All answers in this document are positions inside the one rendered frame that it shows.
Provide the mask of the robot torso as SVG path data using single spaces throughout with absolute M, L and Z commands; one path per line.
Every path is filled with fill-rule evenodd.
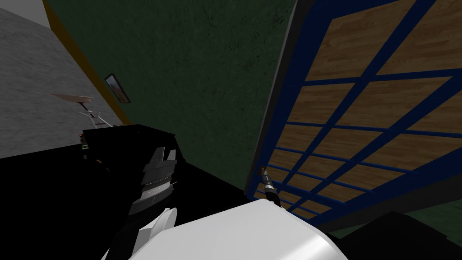
M 259 175 L 265 199 L 174 224 L 129 260 L 348 260 L 327 235 L 281 206 L 264 167 Z

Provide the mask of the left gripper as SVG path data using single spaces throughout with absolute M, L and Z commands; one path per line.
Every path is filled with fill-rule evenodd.
M 166 161 L 163 160 L 164 152 L 164 147 L 156 148 L 150 163 L 146 164 L 143 169 L 143 185 L 152 183 L 162 178 L 166 178 L 173 174 L 175 166 L 178 162 L 176 160 L 176 150 L 172 149 L 169 152 Z

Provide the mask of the dark framed wall picture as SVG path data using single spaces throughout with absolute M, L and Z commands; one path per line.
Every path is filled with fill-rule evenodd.
M 131 100 L 127 96 L 127 94 L 124 92 L 123 88 L 121 87 L 119 81 L 115 77 L 113 73 L 109 74 L 107 77 L 105 77 L 105 82 L 108 85 L 108 87 L 111 89 L 119 103 L 131 103 Z

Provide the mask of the black cabinet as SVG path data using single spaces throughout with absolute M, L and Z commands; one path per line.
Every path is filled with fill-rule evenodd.
M 83 131 L 88 153 L 99 159 L 110 171 L 141 172 L 157 148 L 163 147 L 163 159 L 175 150 L 176 160 L 185 158 L 173 133 L 135 124 Z

